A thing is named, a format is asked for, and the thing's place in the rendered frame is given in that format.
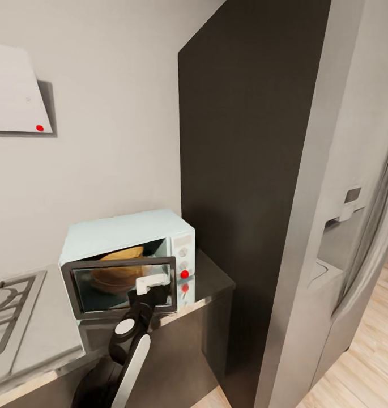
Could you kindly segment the microwave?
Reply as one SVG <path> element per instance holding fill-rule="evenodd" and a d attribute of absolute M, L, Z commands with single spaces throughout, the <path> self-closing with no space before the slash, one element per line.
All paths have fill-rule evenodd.
<path fill-rule="evenodd" d="M 143 258 L 92 258 L 138 244 Z M 58 267 L 77 320 L 124 316 L 136 279 L 162 273 L 171 291 L 154 313 L 176 312 L 176 282 L 195 272 L 195 229 L 170 208 L 72 224 Z"/>

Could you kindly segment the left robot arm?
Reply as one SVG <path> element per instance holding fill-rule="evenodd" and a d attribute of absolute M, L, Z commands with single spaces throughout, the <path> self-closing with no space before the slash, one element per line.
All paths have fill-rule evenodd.
<path fill-rule="evenodd" d="M 150 287 L 152 284 L 165 283 Z M 115 327 L 109 342 L 109 355 L 80 381 L 71 408 L 125 408 L 127 399 L 149 352 L 147 333 L 156 305 L 170 295 L 170 278 L 165 273 L 136 279 L 128 293 L 131 311 Z"/>

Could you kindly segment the popcorn bag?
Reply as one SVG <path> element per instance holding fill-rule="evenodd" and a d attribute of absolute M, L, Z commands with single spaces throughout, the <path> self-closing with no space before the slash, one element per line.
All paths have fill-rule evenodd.
<path fill-rule="evenodd" d="M 103 254 L 98 254 L 92 258 L 96 260 L 112 260 L 112 259 L 128 259 L 128 258 L 143 258 L 144 244 L 132 245 L 121 250 L 110 251 Z"/>

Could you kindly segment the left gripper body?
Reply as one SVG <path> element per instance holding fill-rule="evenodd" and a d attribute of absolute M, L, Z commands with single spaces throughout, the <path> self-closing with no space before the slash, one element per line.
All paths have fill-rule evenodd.
<path fill-rule="evenodd" d="M 134 288 L 128 293 L 128 297 L 131 308 L 136 304 L 145 304 L 151 309 L 152 314 L 156 305 L 167 302 L 167 295 L 163 285 L 150 287 L 150 290 L 144 295 L 138 295 L 137 289 Z"/>

